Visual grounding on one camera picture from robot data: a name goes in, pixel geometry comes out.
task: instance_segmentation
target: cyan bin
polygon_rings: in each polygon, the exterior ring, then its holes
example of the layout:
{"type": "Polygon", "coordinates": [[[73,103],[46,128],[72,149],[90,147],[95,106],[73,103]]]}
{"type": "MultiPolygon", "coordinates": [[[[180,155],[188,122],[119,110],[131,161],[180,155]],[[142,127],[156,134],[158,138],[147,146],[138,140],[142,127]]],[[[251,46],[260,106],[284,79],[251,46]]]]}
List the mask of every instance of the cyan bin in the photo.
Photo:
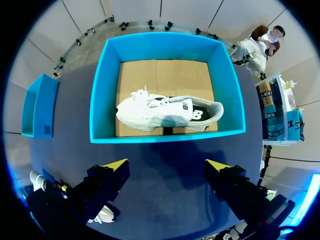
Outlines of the cyan bin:
{"type": "Polygon", "coordinates": [[[53,137],[53,116],[59,82],[42,74],[26,90],[21,134],[31,138],[53,137]]]}
{"type": "Polygon", "coordinates": [[[245,110],[237,74],[221,41],[176,33],[146,32],[110,38],[101,53],[90,102],[90,141],[95,144],[175,142],[246,132],[245,110]],[[139,60],[191,60],[208,64],[214,99],[223,104],[218,131],[116,137],[116,96],[120,64],[139,60]]]}

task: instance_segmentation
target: white sneaker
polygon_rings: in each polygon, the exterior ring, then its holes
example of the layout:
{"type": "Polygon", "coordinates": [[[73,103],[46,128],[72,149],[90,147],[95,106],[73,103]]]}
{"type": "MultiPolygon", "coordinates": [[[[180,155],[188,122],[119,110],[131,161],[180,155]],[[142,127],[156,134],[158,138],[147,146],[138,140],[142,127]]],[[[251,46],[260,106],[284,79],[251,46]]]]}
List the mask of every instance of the white sneaker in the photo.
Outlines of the white sneaker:
{"type": "Polygon", "coordinates": [[[166,97],[148,94],[147,90],[132,92],[117,106],[116,117],[124,125],[141,131],[157,127],[185,127],[203,132],[224,114],[220,102],[194,96],[166,97]]]}
{"type": "Polygon", "coordinates": [[[104,205],[98,215],[94,219],[89,219],[88,223],[112,223],[114,222],[114,218],[114,213],[106,205],[104,205]]]}
{"type": "Polygon", "coordinates": [[[41,174],[31,171],[29,174],[30,181],[33,185],[33,191],[37,191],[38,189],[42,189],[43,191],[46,188],[46,179],[41,174]]]}

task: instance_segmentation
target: blue light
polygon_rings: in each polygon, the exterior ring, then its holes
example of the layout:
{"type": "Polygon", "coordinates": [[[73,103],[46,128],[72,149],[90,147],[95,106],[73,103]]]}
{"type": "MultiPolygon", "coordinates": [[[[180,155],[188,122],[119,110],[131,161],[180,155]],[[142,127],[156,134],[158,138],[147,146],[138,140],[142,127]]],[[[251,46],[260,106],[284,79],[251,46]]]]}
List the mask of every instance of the blue light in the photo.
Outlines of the blue light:
{"type": "MultiPolygon", "coordinates": [[[[319,192],[320,188],[320,174],[313,174],[312,180],[308,189],[308,192],[305,195],[305,198],[297,211],[296,215],[293,217],[289,226],[298,226],[302,219],[305,217],[307,211],[309,210],[310,205],[313,203],[316,195],[319,192]]],[[[284,230],[281,234],[291,233],[292,230],[284,230]]]]}

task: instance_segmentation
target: new balance logo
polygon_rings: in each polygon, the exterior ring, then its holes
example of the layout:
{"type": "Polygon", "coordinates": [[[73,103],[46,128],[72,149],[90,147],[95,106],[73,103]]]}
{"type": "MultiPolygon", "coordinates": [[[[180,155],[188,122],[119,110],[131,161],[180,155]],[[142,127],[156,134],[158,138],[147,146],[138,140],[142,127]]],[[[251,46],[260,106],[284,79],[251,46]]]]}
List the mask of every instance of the new balance logo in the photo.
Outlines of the new balance logo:
{"type": "Polygon", "coordinates": [[[186,102],[183,102],[182,106],[184,110],[188,110],[188,104],[186,102]]]}

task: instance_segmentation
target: black hair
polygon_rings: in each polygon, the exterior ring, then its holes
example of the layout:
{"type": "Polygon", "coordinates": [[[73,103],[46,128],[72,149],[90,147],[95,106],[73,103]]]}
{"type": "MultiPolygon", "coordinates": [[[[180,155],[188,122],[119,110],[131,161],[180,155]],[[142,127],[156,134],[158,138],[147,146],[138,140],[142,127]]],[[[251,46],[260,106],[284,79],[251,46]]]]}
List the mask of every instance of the black hair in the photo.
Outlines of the black hair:
{"type": "Polygon", "coordinates": [[[274,28],[278,29],[283,34],[283,36],[286,35],[286,31],[284,30],[284,28],[282,26],[277,25],[274,28]]]}

